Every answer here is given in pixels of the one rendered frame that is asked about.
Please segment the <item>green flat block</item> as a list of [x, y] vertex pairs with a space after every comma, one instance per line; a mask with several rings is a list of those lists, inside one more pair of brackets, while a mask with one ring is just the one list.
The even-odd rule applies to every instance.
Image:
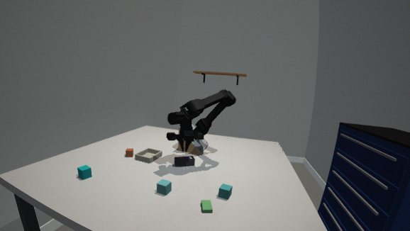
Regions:
[[201, 201], [202, 213], [212, 213], [211, 201]]

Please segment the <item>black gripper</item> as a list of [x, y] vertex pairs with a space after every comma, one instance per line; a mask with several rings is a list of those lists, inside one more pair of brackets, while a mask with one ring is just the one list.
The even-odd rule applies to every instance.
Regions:
[[[167, 139], [168, 140], [177, 140], [181, 147], [182, 147], [182, 151], [184, 152], [184, 140], [183, 137], [181, 136], [181, 132], [183, 127], [186, 127], [186, 129], [190, 129], [190, 127], [192, 127], [192, 124], [185, 124], [185, 123], [181, 123], [180, 125], [180, 131], [179, 131], [179, 135], [175, 135], [175, 133], [168, 133], [167, 134]], [[204, 139], [204, 135], [200, 132], [198, 132], [198, 140], [203, 140]], [[191, 141], [185, 141], [185, 152], [188, 149], [188, 146], [191, 144]]]

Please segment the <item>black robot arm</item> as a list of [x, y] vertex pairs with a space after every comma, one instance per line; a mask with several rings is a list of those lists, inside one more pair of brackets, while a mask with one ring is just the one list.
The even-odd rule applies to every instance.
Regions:
[[[192, 123], [192, 119], [203, 113], [205, 108], [218, 103], [218, 105], [210, 112], [210, 114], [207, 115], [207, 117], [200, 119], [195, 124], [195, 129], [192, 127], [190, 127], [190, 129], [183, 127], [181, 132], [183, 140], [192, 142], [194, 139], [196, 140], [198, 138], [198, 132], [203, 135], [207, 134], [209, 128], [211, 127], [212, 121], [224, 110], [225, 107], [232, 106], [235, 102], [236, 98], [231, 91], [222, 89], [218, 93], [204, 99], [194, 99], [188, 101], [183, 106], [179, 107], [181, 109], [180, 112], [170, 113], [167, 119], [170, 125], [181, 123], [190, 124]], [[188, 111], [185, 107], [187, 107]]]

